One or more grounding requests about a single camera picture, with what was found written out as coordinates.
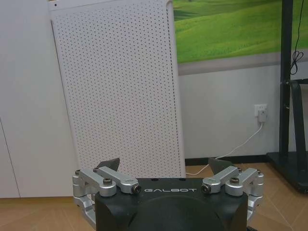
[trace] white cabinet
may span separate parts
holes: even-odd
[[[20,196],[70,196],[77,158],[47,1],[2,2],[0,31],[0,115]]]
[[[19,197],[16,180],[0,121],[0,198]]]

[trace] white wall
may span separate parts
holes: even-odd
[[[308,63],[301,63],[296,78],[306,78],[307,73]],[[268,104],[268,121],[253,140],[233,155],[278,151],[279,79],[279,65],[181,76],[185,157],[220,156],[244,142],[258,129],[254,104],[259,103]],[[306,122],[307,102],[307,89],[303,89]],[[290,124],[289,146],[293,150],[294,126]]]
[[[0,116],[20,195],[71,195],[77,161],[47,1],[3,1],[0,32]]]
[[[19,197],[0,119],[0,198]]]

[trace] wooden floor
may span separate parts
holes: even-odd
[[[250,222],[258,231],[308,230],[308,196],[297,193],[269,164],[240,164],[265,174],[262,205]],[[194,173],[202,166],[188,166]],[[210,168],[195,177],[211,176]],[[92,231],[72,198],[1,199],[0,231]]]

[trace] black cable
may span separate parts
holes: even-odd
[[[298,41],[299,41],[299,30],[300,30],[300,24],[302,22],[302,14],[303,14],[303,7],[304,7],[304,0],[302,0],[302,6],[300,8],[300,14],[299,14],[299,23],[298,23],[298,29],[297,29],[297,40],[296,40],[296,44],[295,44],[295,51],[293,52],[292,55],[292,64],[291,64],[291,75],[295,75],[298,71],[298,66],[297,66],[297,62],[303,58],[304,53],[302,51],[298,51],[297,50],[297,45],[298,45]]]

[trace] robotic hand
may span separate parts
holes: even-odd
[[[114,159],[73,176],[74,202],[96,231],[246,231],[262,200],[264,175],[253,168],[228,166],[204,179],[136,179],[118,166]]]

